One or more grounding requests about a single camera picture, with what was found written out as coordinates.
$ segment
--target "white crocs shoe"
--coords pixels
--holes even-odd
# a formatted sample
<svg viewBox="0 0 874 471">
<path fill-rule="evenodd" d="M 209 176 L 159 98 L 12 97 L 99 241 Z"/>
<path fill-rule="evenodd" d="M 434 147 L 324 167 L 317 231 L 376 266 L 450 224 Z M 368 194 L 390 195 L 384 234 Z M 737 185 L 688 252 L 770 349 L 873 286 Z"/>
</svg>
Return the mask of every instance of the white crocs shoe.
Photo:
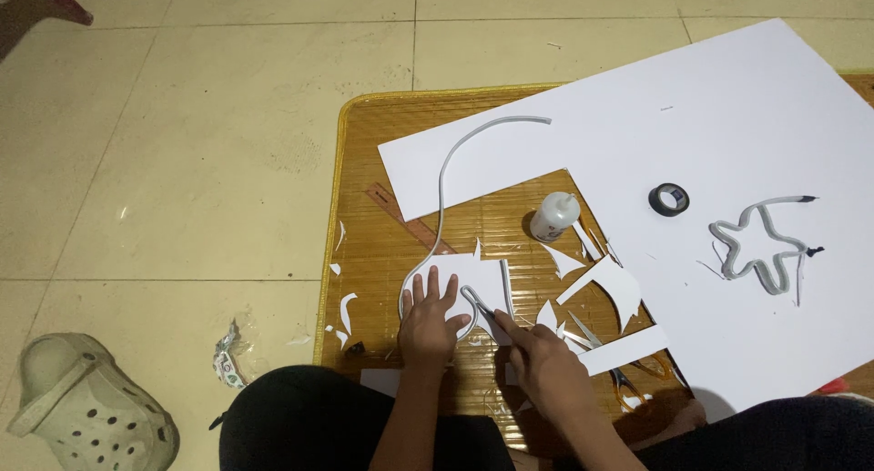
<svg viewBox="0 0 874 471">
<path fill-rule="evenodd" d="M 91 336 L 55 333 L 21 353 L 21 408 L 6 431 L 35 433 L 68 471 L 164 471 L 178 430 Z"/>
</svg>

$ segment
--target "wooden ruler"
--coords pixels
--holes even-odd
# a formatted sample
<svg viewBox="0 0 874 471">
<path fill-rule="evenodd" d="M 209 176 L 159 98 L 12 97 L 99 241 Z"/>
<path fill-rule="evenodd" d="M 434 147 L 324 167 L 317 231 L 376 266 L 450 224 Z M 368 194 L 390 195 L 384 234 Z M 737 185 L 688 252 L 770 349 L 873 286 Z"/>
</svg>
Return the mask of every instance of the wooden ruler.
<svg viewBox="0 0 874 471">
<path fill-rule="evenodd" d="M 404 222 L 404 217 L 400 214 L 398 200 L 396 200 L 394 195 L 389 193 L 381 184 L 378 182 L 371 184 L 367 187 L 365 193 L 375 203 L 377 203 L 377 205 L 379 205 L 379 208 L 385 210 L 389 215 L 397 220 L 402 227 L 407 229 L 407 232 L 411 233 L 413 237 L 419 239 L 419 242 L 428 248 L 428 250 L 433 247 L 434 240 L 437 239 L 437 234 L 420 219 Z M 455 254 L 455 250 L 447 244 L 446 241 L 441 240 L 440 244 L 437 245 L 437 250 L 434 254 Z"/>
</svg>

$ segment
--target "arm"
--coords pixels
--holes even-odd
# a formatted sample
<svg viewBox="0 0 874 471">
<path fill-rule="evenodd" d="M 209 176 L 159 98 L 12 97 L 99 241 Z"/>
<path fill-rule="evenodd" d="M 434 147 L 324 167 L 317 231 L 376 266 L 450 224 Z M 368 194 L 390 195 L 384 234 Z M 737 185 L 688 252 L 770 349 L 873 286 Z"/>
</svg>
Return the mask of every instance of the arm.
<svg viewBox="0 0 874 471">
<path fill-rule="evenodd" d="M 370 471 L 430 471 L 432 467 L 443 368 L 455 350 L 455 333 L 470 322 L 467 314 L 444 320 L 457 292 L 458 277 L 452 275 L 446 294 L 440 298 L 436 266 L 428 273 L 427 296 L 418 274 L 412 279 L 412 293 L 404 291 L 398 343 L 405 367 Z"/>
<path fill-rule="evenodd" d="M 519 386 L 571 445 L 589 471 L 646 471 L 595 401 L 585 365 L 543 325 L 522 329 L 507 314 L 496 319 L 510 339 L 509 361 Z"/>
</svg>

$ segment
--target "tape roll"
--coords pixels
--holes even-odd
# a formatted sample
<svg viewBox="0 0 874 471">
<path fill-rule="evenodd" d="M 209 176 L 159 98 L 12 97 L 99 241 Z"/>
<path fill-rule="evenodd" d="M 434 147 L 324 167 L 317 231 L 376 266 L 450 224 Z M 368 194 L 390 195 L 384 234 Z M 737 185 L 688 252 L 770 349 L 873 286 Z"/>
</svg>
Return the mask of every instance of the tape roll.
<svg viewBox="0 0 874 471">
<path fill-rule="evenodd" d="M 667 193 L 676 200 L 676 205 L 668 205 L 661 200 L 661 193 Z M 656 213 L 665 217 L 676 217 L 689 208 L 689 195 L 686 190 L 671 182 L 660 184 L 650 191 L 650 206 Z"/>
</svg>

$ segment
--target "white glue bottle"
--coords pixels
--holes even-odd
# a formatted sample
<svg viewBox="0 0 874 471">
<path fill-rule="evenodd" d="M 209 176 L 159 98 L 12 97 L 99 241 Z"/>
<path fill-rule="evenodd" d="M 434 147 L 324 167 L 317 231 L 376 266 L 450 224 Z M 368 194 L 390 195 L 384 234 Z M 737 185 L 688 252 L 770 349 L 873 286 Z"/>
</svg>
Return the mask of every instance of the white glue bottle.
<svg viewBox="0 0 874 471">
<path fill-rule="evenodd" d="M 531 235 L 540 242 L 550 243 L 578 218 L 579 203 L 573 194 L 563 191 L 550 193 L 531 219 Z"/>
</svg>

